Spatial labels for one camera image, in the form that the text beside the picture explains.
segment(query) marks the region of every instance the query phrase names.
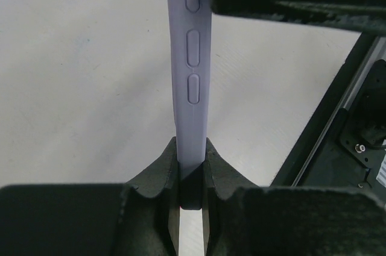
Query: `silver screw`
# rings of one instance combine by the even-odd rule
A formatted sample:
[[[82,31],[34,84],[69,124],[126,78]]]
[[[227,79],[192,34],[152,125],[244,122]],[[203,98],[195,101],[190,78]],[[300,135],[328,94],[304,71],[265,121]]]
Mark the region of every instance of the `silver screw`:
[[[358,143],[355,145],[355,151],[359,154],[362,154],[364,151],[366,151],[366,147]]]

